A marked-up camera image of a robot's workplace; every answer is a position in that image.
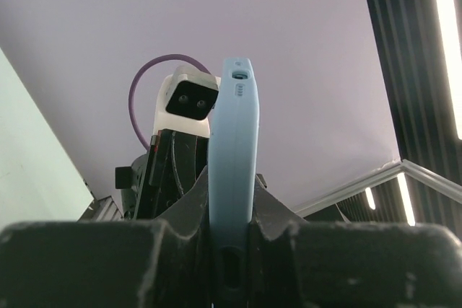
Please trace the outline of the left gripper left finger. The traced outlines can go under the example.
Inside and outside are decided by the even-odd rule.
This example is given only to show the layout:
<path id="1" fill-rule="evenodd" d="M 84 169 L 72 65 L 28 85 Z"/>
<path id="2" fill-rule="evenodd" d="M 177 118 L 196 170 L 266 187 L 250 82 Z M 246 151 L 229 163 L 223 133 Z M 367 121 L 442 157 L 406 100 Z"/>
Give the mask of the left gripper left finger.
<path id="1" fill-rule="evenodd" d="M 213 307 L 208 173 L 149 221 L 28 221 L 1 232 L 3 307 Z"/>

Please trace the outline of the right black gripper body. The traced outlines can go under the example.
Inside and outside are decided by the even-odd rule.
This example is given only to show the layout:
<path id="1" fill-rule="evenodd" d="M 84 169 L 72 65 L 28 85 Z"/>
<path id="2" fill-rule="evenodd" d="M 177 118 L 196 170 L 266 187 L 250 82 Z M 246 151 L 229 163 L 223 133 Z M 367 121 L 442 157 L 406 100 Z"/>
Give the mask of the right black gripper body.
<path id="1" fill-rule="evenodd" d="M 154 219 L 196 183 L 207 162 L 208 138 L 162 130 L 131 165 L 115 168 L 125 220 Z"/>

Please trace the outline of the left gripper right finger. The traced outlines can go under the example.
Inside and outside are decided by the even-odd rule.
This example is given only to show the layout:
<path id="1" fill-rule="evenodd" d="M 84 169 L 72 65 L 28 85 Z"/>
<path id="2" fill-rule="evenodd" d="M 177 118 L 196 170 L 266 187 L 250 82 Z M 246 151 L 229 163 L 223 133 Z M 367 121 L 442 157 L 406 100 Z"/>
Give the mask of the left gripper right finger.
<path id="1" fill-rule="evenodd" d="M 250 307 L 459 307 L 461 241 L 435 224 L 309 222 L 255 181 Z"/>

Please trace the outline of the light blue phone case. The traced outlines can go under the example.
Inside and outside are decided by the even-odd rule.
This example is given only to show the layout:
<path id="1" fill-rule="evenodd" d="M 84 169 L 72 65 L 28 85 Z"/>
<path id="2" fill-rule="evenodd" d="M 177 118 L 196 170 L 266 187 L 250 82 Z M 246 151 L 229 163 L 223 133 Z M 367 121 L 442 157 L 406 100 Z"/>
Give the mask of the light blue phone case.
<path id="1" fill-rule="evenodd" d="M 250 60 L 225 59 L 208 147 L 209 228 L 220 301 L 245 298 L 259 115 Z"/>

